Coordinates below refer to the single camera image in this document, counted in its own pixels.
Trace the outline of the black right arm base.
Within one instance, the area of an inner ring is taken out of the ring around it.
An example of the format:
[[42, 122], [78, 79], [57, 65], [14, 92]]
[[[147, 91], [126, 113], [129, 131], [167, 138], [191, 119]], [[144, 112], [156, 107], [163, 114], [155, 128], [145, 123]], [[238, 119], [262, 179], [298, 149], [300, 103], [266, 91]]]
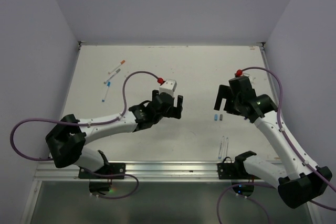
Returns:
[[230, 180], [232, 185], [236, 185], [236, 187], [233, 187], [235, 193], [250, 197], [254, 192], [254, 185], [244, 185], [244, 183], [233, 182], [233, 180], [246, 180], [246, 183], [253, 183], [255, 179], [259, 179], [259, 177], [247, 173], [243, 166], [243, 161], [256, 155], [252, 151], [247, 151], [236, 156], [234, 160], [226, 156], [221, 162], [217, 163], [218, 179]]

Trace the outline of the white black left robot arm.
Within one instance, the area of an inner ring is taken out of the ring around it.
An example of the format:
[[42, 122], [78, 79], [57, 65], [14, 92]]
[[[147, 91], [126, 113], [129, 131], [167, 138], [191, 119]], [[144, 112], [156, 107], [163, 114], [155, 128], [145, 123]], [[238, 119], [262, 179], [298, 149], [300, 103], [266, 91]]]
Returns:
[[104, 178], [112, 174], [112, 167], [103, 151], [87, 148], [88, 143], [116, 134], [146, 130], [163, 118], [180, 119], [182, 111], [183, 96], [174, 98], [153, 90], [150, 101], [130, 107], [124, 115], [112, 115], [115, 120], [112, 123], [108, 122], [108, 117], [79, 120], [73, 114], [66, 115], [47, 134], [46, 142], [57, 168], [76, 165], [90, 170], [97, 178]]

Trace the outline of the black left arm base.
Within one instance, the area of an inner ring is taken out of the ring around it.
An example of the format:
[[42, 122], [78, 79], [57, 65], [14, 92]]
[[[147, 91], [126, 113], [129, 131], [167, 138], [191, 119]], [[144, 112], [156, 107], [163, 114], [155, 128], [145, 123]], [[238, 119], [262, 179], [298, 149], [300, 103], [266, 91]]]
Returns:
[[113, 179], [124, 179], [125, 164], [110, 164], [102, 151], [92, 151], [85, 148], [79, 159], [75, 162], [75, 165], [80, 168], [80, 179], [103, 179], [103, 177], [94, 175], [88, 172], [88, 170], [99, 175], [118, 175], [114, 178], [106, 178], [106, 182], [90, 182], [89, 191], [96, 197], [106, 197], [108, 195], [112, 189]]

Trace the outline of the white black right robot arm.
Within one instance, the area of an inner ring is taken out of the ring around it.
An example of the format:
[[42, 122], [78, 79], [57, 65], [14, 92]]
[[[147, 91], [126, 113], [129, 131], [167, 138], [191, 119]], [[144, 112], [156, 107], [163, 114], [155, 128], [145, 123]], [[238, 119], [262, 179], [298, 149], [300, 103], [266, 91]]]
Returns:
[[246, 76], [236, 77], [229, 85], [220, 85], [214, 105], [219, 110], [242, 116], [254, 124], [266, 137], [283, 168], [247, 151], [235, 157], [233, 163], [217, 164], [219, 179], [249, 179], [252, 176], [276, 188], [282, 201], [295, 209], [322, 195], [332, 178], [328, 167], [320, 167], [292, 137], [284, 121], [277, 117], [278, 107], [270, 96], [257, 95]]

